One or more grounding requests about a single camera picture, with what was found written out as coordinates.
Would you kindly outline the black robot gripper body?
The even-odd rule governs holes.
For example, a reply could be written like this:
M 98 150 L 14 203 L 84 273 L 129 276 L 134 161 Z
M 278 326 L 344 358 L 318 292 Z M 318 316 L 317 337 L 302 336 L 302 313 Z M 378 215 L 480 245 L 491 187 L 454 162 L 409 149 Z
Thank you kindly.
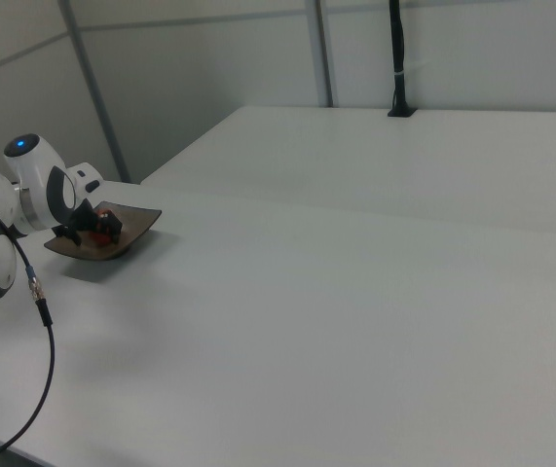
M 82 202 L 71 214 L 68 222 L 53 228 L 56 237 L 65 237 L 68 232 L 94 232 L 97 214 L 90 202 Z

